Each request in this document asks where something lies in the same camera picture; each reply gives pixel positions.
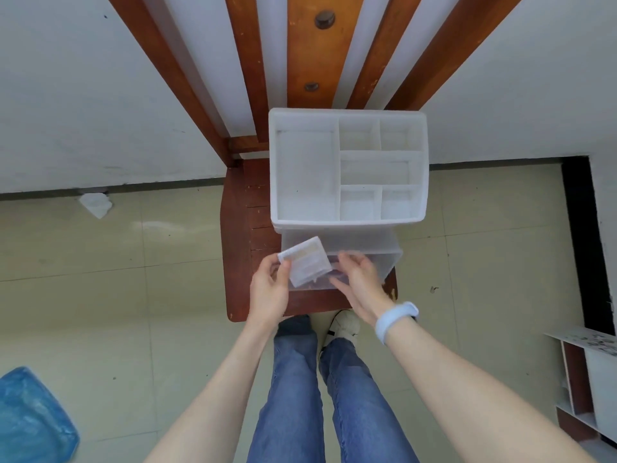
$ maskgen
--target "hand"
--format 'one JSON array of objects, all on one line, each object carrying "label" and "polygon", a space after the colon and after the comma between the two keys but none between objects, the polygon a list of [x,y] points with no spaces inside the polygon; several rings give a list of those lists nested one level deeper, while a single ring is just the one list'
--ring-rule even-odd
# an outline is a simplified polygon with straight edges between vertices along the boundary
[{"label": "hand", "polygon": [[349,285],[333,277],[330,283],[345,295],[358,317],[374,328],[381,314],[394,307],[381,287],[374,264],[359,252],[340,252],[339,270],[347,275]]},{"label": "hand", "polygon": [[247,325],[267,329],[268,333],[278,325],[289,299],[289,270],[291,262],[278,262],[277,254],[267,256],[251,280],[251,306]]}]

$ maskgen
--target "sneaker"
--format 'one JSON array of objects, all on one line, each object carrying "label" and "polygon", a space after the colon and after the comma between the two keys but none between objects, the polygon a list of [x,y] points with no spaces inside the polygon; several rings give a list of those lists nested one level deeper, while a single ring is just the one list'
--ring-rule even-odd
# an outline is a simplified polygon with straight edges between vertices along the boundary
[{"label": "sneaker", "polygon": [[358,333],[360,332],[360,319],[353,311],[340,311],[332,320],[332,325],[326,335],[326,341],[323,343],[323,350],[332,340],[336,338],[345,338],[352,342],[355,346],[358,342]]}]

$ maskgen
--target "blue jeans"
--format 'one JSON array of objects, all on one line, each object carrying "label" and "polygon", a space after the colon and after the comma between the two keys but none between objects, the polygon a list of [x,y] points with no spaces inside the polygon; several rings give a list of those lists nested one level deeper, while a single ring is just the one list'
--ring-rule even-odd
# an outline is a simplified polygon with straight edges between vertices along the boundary
[{"label": "blue jeans", "polygon": [[[350,341],[337,338],[319,370],[335,405],[341,462],[418,463],[392,409]],[[317,388],[317,335],[307,315],[281,322],[274,337],[268,402],[247,463],[325,463],[323,412]]]}]

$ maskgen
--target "white paper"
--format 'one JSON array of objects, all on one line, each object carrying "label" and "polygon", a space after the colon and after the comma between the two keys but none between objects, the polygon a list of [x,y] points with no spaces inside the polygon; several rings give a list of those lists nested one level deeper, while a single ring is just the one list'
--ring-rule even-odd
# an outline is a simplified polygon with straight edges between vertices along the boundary
[{"label": "white paper", "polygon": [[81,195],[79,202],[98,219],[107,214],[112,207],[112,202],[104,193],[85,193]]},{"label": "white paper", "polygon": [[279,253],[278,259],[281,263],[283,260],[291,260],[289,281],[294,287],[300,287],[332,271],[332,265],[319,237],[313,237]]}]

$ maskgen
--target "blue plastic bag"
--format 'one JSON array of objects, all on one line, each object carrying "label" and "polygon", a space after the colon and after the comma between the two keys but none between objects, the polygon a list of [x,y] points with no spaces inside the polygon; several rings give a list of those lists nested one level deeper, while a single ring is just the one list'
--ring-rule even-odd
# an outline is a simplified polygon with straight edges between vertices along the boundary
[{"label": "blue plastic bag", "polygon": [[28,367],[0,378],[0,463],[63,463],[78,444],[77,429]]}]

